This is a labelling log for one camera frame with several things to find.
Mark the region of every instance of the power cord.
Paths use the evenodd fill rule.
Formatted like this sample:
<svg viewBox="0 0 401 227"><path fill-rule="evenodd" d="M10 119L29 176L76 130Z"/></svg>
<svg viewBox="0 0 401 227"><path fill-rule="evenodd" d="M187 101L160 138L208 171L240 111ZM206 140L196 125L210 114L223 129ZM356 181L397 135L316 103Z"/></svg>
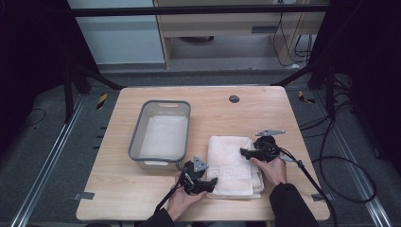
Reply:
<svg viewBox="0 0 401 227"><path fill-rule="evenodd" d="M31 123L31 124L22 125L22 127L27 128L27 127L31 127L31 126L37 125L37 124L39 124L39 122L43 121L44 118L46 117L46 111L45 111L44 109L35 108L35 109L32 110L32 112L33 112L33 111L41 111L41 112L43 113L41 119L39 119L39 120L37 120L36 122L33 122L33 123Z"/></svg>
<svg viewBox="0 0 401 227"><path fill-rule="evenodd" d="M304 58L304 60L303 60L304 65L307 65L307 63L309 62L310 55L312 53L313 39L312 39L312 35L308 35L306 50L298 50L297 47L301 41L301 38L302 38L302 35L299 35L298 39L297 39L297 43L295 44L294 53L296 56L298 56L300 58Z"/></svg>
<svg viewBox="0 0 401 227"><path fill-rule="evenodd" d="M283 12L280 13L280 20L279 20L279 22L278 22L276 32L274 33L274 36L273 36L273 39L272 39L272 41L273 41L273 49L274 49L274 52L275 52L276 56L278 57L279 54L278 54L278 52L277 52L277 49L275 48L275 37L276 37L277 32L279 31L279 28L280 28L281 33L282 33L282 35L283 35L283 40L284 40L284 43L285 43L285 45L286 45L287 54L288 54L289 58L293 61L293 63L291 63L291 64L283 64L283 63L281 63L280 60L279 60L279 63L280 63L282 66L291 66L291 65L294 64L294 63L303 62L303 61L294 60L294 59L292 58L291 54L289 53L288 43L287 43L286 36L285 36L284 30L283 30Z"/></svg>
<svg viewBox="0 0 401 227"><path fill-rule="evenodd" d="M369 173L368 173L361 165L359 165L359 164L357 164L357 163L355 163L355 162L353 162L353 161L351 161L351 160L349 160L349 159L346 159L346 158L343 158L343 157L339 157L339 156L323 156L323 148L324 148L324 145L325 145L325 142L326 142L326 139L327 139L327 135L328 135L328 133L330 132L330 130L334 127L334 123L335 123L335 120L331 120L330 123L329 123L329 126L328 126L327 129L326 129L326 132L325 132L325 133L322 133L322 134L319 134L319 135L323 135L323 142L322 142L322 146L321 146L321 149L320 149L320 156L319 156L318 159L313 160L312 163L316 163L316 162L319 161L319 168L320 168L320 172L321 172L321 175L322 175L322 178L323 178L324 183L325 183L334 193L336 193L338 196L344 198L344 199L347 200L347 201L351 201L351 202L355 202L355 203L366 203L366 202L369 202L369 201L371 201L371 200L373 200L373 199L375 198L375 195L376 195L376 193L377 193L377 192L376 192L375 181L372 179L372 177L369 175ZM371 186L372 186L372 189L373 189L372 196L370 196L370 197L369 197L368 199L366 199L366 200L356 200L356 199L352 199L352 198L350 198L350 197L347 197L347 196L341 194L338 190L336 190L336 189L334 188L334 186L332 186L332 185L327 181L327 179L326 179L326 177L325 177L325 175L324 175L324 172L323 172L323 160L327 160L327 159L337 159L337 160L346 161L346 162L348 162L348 163L350 163L350 164L356 166L357 168L359 168L359 169L365 174L366 178L369 180L369 182L370 182L370 184L371 184Z"/></svg>
<svg viewBox="0 0 401 227"><path fill-rule="evenodd" d="M162 209L162 206L166 203L166 201L174 194L175 191L180 187L180 180L183 174L180 174L180 178L178 181L174 184L174 186L171 187L170 191L165 195L165 197L159 202L159 204L156 206L156 209L154 210L154 213L160 211Z"/></svg>
<svg viewBox="0 0 401 227"><path fill-rule="evenodd" d="M341 103L340 105L338 105L338 106L336 107L335 113L338 114L338 113L340 113L340 112L346 110L346 108L344 108L344 109L341 109L341 108L342 108L343 106L346 106L346 105L349 105L349 104L351 104L349 101L345 101L345 102ZM315 127L321 125L321 124L322 124L325 120L327 120L328 118L329 118L329 116L327 115L327 116L324 116L324 117L321 117L321 118L318 118L318 119L315 119L315 120L306 122L306 123L304 123L304 124L302 124L302 125L299 126L299 127L300 127L300 131L306 131L306 130L310 130L310 129L312 129L312 128L315 128ZM307 126L307 127L305 127L305 128L302 128L303 126L306 126L306 125L309 125L309 124L312 124L312 123L314 123L314 124L311 125L311 126Z"/></svg>
<svg viewBox="0 0 401 227"><path fill-rule="evenodd" d="M298 167L304 172L304 174L306 175L306 177L309 179L309 181L312 183L312 185L315 187L315 189L319 192L319 194L321 194L321 196L323 197L323 199L325 200L325 202L327 203L327 207L330 210L331 216L333 218L333 222L334 222L334 226L337 227L338 225L338 221L337 221L337 213L336 210L334 209L333 204L331 203L331 201L327 198L327 196L324 194L324 192L322 191L322 189L318 186L318 184L315 182L315 180L313 180L313 178L310 176L309 172L306 170L303 162L301 160L297 160L288 150L284 149L284 148L279 148L281 150L281 152L283 152L284 154L286 154L286 156L288 156L291 160L293 160Z"/></svg>

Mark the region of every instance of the folded towel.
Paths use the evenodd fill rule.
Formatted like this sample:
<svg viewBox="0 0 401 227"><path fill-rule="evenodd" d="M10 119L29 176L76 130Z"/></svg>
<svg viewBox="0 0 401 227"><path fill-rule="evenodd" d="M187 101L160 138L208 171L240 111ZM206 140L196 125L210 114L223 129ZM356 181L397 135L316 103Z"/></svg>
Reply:
<svg viewBox="0 0 401 227"><path fill-rule="evenodd" d="M214 199L260 198L263 178L257 166L239 152L240 148L252 148L252 140L238 136L212 136L209 139L206 170L207 179L218 177L213 193Z"/></svg>

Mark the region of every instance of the gray plastic basket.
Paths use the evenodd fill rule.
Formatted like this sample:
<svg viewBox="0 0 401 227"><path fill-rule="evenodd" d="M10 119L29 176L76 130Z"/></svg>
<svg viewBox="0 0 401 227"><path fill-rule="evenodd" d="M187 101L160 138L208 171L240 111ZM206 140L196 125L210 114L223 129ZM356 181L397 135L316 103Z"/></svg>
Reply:
<svg viewBox="0 0 401 227"><path fill-rule="evenodd" d="M129 155L142 168L177 169L186 154L191 107L186 101L144 103Z"/></svg>

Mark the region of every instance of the black cable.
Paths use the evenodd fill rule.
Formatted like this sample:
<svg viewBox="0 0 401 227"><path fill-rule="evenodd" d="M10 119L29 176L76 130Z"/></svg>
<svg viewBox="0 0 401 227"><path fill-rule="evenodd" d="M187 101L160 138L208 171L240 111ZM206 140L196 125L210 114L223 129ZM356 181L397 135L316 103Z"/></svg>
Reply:
<svg viewBox="0 0 401 227"><path fill-rule="evenodd" d="M348 201L352 201L352 202L356 202L356 203L365 203L365 202L371 201L371 200L375 197L375 195L376 195L375 182L372 180L372 178L371 178L370 175L366 172L365 169L363 169L363 168L362 168L361 166L359 166L358 164L352 162L351 160L338 157L339 159L347 160L348 162L350 162L350 163L352 163L352 164L358 166L358 167L366 174L367 178L370 180L371 185L372 185L372 187L373 187L373 189L374 189L374 193L373 193L373 195L372 195L369 199L367 199L367 200L354 200L354 199L348 198L348 197L342 195L342 194L341 194L340 192L338 192L336 189L334 189L334 187L333 187L333 186L327 181L327 179L325 178L325 175L324 175L324 172L323 172L323 162L322 162L322 160L325 159L325 158L323 157L323 148L324 148L324 145L325 145L325 142L326 142L326 139L327 139L327 135L328 135L328 133L329 133L331 127L334 125L334 123L335 123L335 120L331 120L331 121L330 121L329 126L327 127L327 130L326 130L326 133L325 133L325 135L324 135L324 138L323 138L323 141L322 141L321 150L320 150L320 153L319 153L319 159L318 159L318 160L319 160L319 168L320 168L320 172L321 172L321 175L322 175L322 179L323 179L323 181L327 184L327 186L328 186L331 190L333 190L334 193L336 193L337 195L339 195L340 197L342 197L342 198L344 198L344 199L346 199L346 200L348 200Z"/></svg>
<svg viewBox="0 0 401 227"><path fill-rule="evenodd" d="M307 42L307 52L304 59L304 64L307 65L309 63L310 54L312 53L312 35L309 35L309 39Z"/></svg>
<svg viewBox="0 0 401 227"><path fill-rule="evenodd" d="M166 203L166 201L171 197L171 195L174 194L174 192L179 188L180 185L180 180L182 177L182 173L180 174L180 177L178 181L174 184L173 187L171 187L170 191L165 195L165 197L159 202L159 204L156 206L156 209L154 210L154 213L160 211L162 209L162 206Z"/></svg>
<svg viewBox="0 0 401 227"><path fill-rule="evenodd" d="M322 135L324 135L324 133L315 134L315 135L306 135L306 136L303 136L303 138L307 139L307 138L313 138L313 137L318 137L318 136L322 136Z"/></svg>
<svg viewBox="0 0 401 227"><path fill-rule="evenodd" d="M43 113L44 113L44 115L42 116L42 118L41 118L41 119L37 120L36 122L34 122L34 123L31 123L31 124L22 125L22 127L31 127L31 126L34 126L34 125L38 124L39 122L43 121L43 120L44 120L44 118L46 117L46 111L45 111L44 109L41 109L41 108L35 108L35 109L33 109L33 110L32 110L32 112L33 112L33 111L41 111L41 112L43 112Z"/></svg>
<svg viewBox="0 0 401 227"><path fill-rule="evenodd" d="M300 129L300 131L310 130L310 129L312 129L312 128L318 126L318 125L321 125L321 124L322 124L325 120L327 120L327 119L328 119L328 116L322 118L320 121L318 121L317 123L315 123L315 124L313 124L313 125L311 125L311 126L308 126L308 127L306 127L306 128Z"/></svg>
<svg viewBox="0 0 401 227"><path fill-rule="evenodd" d="M306 122L306 123L304 123L304 124L299 125L299 128L301 128L302 126L311 124L311 123L313 123L313 122L320 121L320 120L322 120L322 119L326 119L326 118L327 118L327 116L324 116L324 117L321 117L321 118L318 118L318 119L314 119L314 120L308 121L308 122Z"/></svg>
<svg viewBox="0 0 401 227"><path fill-rule="evenodd" d="M353 162L353 161L351 161L349 159L342 158L342 157L339 157L339 156L323 156L322 159L320 159L320 158L315 159L315 160L312 161L312 163L315 163L317 161L321 162L322 160L325 160L325 159L340 159L342 161L346 161L346 162L358 167L365 174L366 178L369 180L369 182L370 182L370 184L372 186L372 189L373 189L372 196L369 197L368 199L366 199L366 200L355 200L355 199L351 199L351 198L349 198L347 196L342 195L339 191L334 189L334 187L331 184L329 184L328 182L325 182L327 184L327 186L330 187L330 189L333 192L335 192L337 195L339 195L343 199L348 200L348 201L352 201L352 202L355 202L355 203L366 203L366 202L369 202L369 201L371 201L371 200L373 200L375 198L375 196L377 194L375 181L372 179L371 175L361 165L359 165L359 164L357 164L357 163L355 163L355 162Z"/></svg>
<svg viewBox="0 0 401 227"><path fill-rule="evenodd" d="M338 226L337 213L336 213L336 210L334 209L333 204L327 198L327 196L324 194L324 192L318 186L318 184L315 182L315 180L313 180L313 178L310 176L309 172L306 170L306 168L305 168L304 164L302 163L302 161L301 160L297 160L288 150L286 150L284 148L279 148L279 149L281 150L281 152L286 154L286 156L288 156L290 159L292 159L298 165L298 167L304 172L306 177L309 179L309 181L312 183L312 185L316 188L316 190L319 192L319 194L321 194L321 196L324 198L324 200L327 203L327 207L330 210L331 216L333 218L334 226L337 227Z"/></svg>
<svg viewBox="0 0 401 227"><path fill-rule="evenodd" d="M179 163L176 163L176 167L177 167L177 169L178 169L179 171L183 171L183 168L180 167L180 164L179 164Z"/></svg>
<svg viewBox="0 0 401 227"><path fill-rule="evenodd" d="M291 65L294 64L294 63L300 63L300 62L302 62L302 61L296 61L296 60L294 60L294 59L291 57L291 55L289 54L288 43L287 43L286 37L285 37L285 35L284 35L284 30L283 30L282 22L283 22L283 12L280 13L280 20L279 20L279 22L278 22L276 32L274 33L274 36L273 36L273 49L274 49L275 54L276 54L276 56L277 56L277 58L278 58L278 57L279 57L279 54L278 54L278 52L277 52L277 50L276 50L276 48L275 48L275 37L276 37L276 34L277 34L278 29L279 29L279 27L280 27L280 28L281 28L281 32L282 32L282 34L283 34L284 43L286 44L287 54L288 54L289 58L290 58L292 61L294 61L294 62L291 63L291 64L283 64L283 63L280 62L280 59L279 59L279 63L281 64L281 66L291 66Z"/></svg>
<svg viewBox="0 0 401 227"><path fill-rule="evenodd" d="M308 35L308 42L307 42L307 48L306 50L298 50L298 45L300 44L302 35L298 36L297 42L295 43L295 48L294 48L294 53L296 56L300 57L300 58L307 58L310 57L311 54L311 47L312 47L312 35Z"/></svg>

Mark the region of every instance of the wooden table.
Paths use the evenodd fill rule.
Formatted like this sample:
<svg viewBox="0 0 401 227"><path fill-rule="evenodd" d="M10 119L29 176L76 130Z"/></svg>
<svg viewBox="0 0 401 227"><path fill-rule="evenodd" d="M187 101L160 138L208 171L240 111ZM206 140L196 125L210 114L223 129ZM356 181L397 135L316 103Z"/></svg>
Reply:
<svg viewBox="0 0 401 227"><path fill-rule="evenodd" d="M239 96L237 103L229 96ZM77 218L81 220L142 220L150 217L156 205L174 184L174 170L140 168L128 149L142 105L152 99L185 100L191 105L187 155L206 160L212 135L247 136L255 140L258 131L284 130L274 136L279 145L301 159L317 181L294 113L282 87L148 87L126 88L120 93L113 115L96 157L85 192L95 193L92 200L82 199ZM318 192L295 164L288 163L288 182L299 189L316 219L329 218L324 201L314 201ZM272 185L265 179L262 199L205 200L195 204L181 220L273 220L269 194Z"/></svg>

